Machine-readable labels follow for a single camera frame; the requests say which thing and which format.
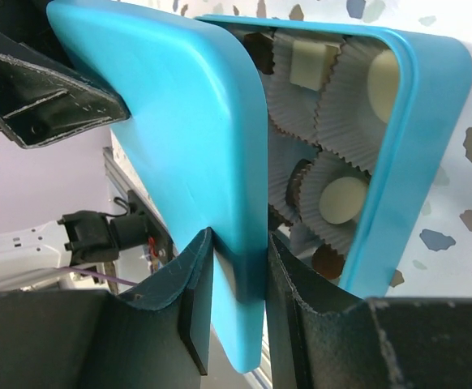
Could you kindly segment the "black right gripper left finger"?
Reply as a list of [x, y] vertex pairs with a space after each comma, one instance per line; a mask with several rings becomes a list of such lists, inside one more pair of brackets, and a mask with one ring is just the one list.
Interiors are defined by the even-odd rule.
[[197, 388], [208, 370], [212, 230], [125, 293], [0, 292], [0, 388]]

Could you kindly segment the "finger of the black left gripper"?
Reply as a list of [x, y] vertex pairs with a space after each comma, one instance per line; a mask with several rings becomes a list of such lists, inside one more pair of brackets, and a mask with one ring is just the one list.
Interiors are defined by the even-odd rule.
[[48, 146], [129, 117], [106, 84], [0, 32], [0, 132], [21, 148]]

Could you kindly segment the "brown fluted cup chocolate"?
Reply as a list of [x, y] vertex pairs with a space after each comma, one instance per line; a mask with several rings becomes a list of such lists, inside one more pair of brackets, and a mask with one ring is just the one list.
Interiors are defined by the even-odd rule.
[[290, 174], [289, 181], [287, 183], [286, 192], [285, 192], [285, 201], [291, 206], [298, 208], [299, 207], [299, 196], [300, 196], [300, 186], [304, 174], [311, 167], [311, 162], [306, 159], [301, 159], [295, 166], [294, 170]]

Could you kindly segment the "teal tin lid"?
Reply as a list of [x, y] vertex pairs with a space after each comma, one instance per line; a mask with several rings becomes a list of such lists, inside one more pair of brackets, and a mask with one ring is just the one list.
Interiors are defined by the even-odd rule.
[[212, 325], [239, 373], [261, 359], [268, 247], [268, 112], [239, 40], [215, 24], [115, 1], [52, 1], [75, 67], [130, 119], [114, 134], [178, 250], [204, 228], [217, 261]]

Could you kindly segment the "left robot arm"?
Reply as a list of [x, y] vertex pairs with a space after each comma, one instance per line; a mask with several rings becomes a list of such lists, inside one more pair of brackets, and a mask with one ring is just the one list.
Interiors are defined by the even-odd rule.
[[[61, 62], [0, 32], [0, 132], [24, 149], [127, 119], [121, 97]], [[42, 272], [80, 271], [148, 244], [152, 214], [120, 199], [121, 214], [77, 211], [0, 234], [0, 289], [37, 282]]]

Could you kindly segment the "teal tin box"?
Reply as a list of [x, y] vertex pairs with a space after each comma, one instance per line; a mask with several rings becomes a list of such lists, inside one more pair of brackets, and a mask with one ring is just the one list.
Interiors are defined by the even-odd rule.
[[361, 298], [386, 294], [472, 87], [472, 57], [449, 36], [358, 24], [203, 15], [201, 21], [329, 32], [383, 41], [401, 86], [340, 287]]

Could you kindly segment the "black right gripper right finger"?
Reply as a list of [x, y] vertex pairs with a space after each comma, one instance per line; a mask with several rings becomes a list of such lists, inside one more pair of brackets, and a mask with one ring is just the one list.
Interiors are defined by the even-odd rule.
[[472, 388], [472, 298], [361, 299], [268, 240], [276, 388]]

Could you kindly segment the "brown rectangular chocolate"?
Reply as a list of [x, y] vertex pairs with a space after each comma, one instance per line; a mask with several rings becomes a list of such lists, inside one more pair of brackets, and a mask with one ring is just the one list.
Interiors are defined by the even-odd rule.
[[242, 44], [255, 67], [265, 75], [272, 75], [274, 66], [272, 39], [260, 32], [253, 32], [244, 35]]

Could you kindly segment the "white oval chocolate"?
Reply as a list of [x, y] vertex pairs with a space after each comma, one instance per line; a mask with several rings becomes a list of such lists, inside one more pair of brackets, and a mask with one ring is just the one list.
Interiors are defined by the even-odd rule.
[[320, 195], [322, 218], [330, 224], [358, 222], [367, 192], [368, 184], [356, 177], [341, 177], [330, 182]]
[[374, 114], [388, 123], [399, 86], [399, 66], [392, 50], [379, 53], [367, 74], [367, 96]]

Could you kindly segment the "cream chocolate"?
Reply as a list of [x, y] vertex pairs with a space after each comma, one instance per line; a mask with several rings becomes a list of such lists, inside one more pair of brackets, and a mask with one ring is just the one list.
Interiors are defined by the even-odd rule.
[[302, 88], [319, 91], [340, 49], [325, 42], [296, 40], [292, 46], [290, 82]]

